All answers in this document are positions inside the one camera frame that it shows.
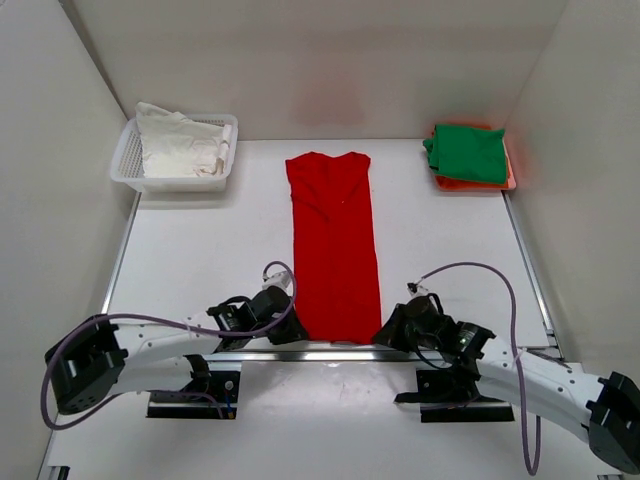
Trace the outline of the red t-shirt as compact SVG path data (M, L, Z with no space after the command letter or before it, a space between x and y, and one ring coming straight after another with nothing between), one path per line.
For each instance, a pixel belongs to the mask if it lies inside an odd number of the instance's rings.
M312 341L369 345L382 326L370 165L358 152L285 162L296 311Z

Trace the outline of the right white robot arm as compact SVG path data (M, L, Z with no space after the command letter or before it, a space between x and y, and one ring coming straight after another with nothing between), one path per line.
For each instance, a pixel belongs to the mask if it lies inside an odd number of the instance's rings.
M624 374L600 377L512 349L484 327L455 321L433 293L397 305L372 341L407 354L433 350L445 362L429 364L417 391L397 395L399 403L508 402L574 434L609 466L639 472L639 388Z

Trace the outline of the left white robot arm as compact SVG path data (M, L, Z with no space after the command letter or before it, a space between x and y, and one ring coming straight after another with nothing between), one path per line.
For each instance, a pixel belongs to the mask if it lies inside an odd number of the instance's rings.
M44 388L53 391L62 415L133 391L180 391L197 398L209 385L206 356L240 350L257 338L272 345L309 338L291 297L278 286L252 298L231 297L181 321L97 315L47 351Z

